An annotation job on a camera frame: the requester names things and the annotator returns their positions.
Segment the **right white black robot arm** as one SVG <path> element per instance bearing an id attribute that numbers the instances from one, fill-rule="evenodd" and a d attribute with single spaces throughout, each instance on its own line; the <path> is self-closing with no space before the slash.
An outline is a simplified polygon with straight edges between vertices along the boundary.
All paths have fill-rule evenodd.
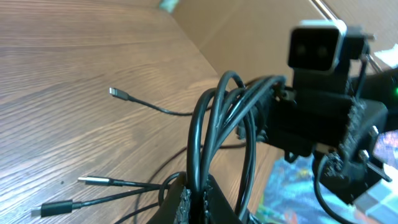
<path id="1" fill-rule="evenodd" d="M 300 90 L 292 100 L 283 77 L 255 80 L 250 88 L 255 103 L 237 127 L 249 144 L 264 142 L 282 149 L 285 160 L 314 156 L 314 186 L 325 186 L 344 203 L 352 204 L 380 180 L 389 180 L 372 153 L 379 131 L 397 129 L 397 70 L 367 77 L 359 98 Z"/>

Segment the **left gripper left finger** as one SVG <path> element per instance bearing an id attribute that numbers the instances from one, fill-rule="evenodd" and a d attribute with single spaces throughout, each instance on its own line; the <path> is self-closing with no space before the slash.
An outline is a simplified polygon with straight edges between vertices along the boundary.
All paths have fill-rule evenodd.
<path id="1" fill-rule="evenodd" d="M 190 219 L 191 191 L 186 188 L 186 173 L 176 172 L 166 178 L 158 195 L 158 211 L 148 224 L 188 224 Z"/>

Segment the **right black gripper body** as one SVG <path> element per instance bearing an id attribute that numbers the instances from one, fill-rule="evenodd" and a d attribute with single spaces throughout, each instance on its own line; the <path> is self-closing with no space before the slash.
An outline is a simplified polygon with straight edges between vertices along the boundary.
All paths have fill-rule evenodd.
<path id="1" fill-rule="evenodd" d="M 334 149 L 320 183 L 344 203 L 352 204 L 379 180 L 388 177 L 372 156 L 376 137 L 397 129 L 397 75 L 370 75 L 359 98 L 323 90 L 293 89 L 273 84 L 254 104 L 257 140 L 284 150 L 288 162 L 313 155 L 313 172 L 325 154 L 317 144 Z M 360 155 L 370 154 L 368 160 Z"/>

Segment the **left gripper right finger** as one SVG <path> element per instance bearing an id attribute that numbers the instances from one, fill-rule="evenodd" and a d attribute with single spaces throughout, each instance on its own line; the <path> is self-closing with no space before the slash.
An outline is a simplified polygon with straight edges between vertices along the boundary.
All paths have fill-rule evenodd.
<path id="1" fill-rule="evenodd" d="M 205 224 L 243 224 L 248 223 L 248 211 L 243 219 L 235 214 L 212 175 L 208 175 L 203 193 L 203 223 Z"/>

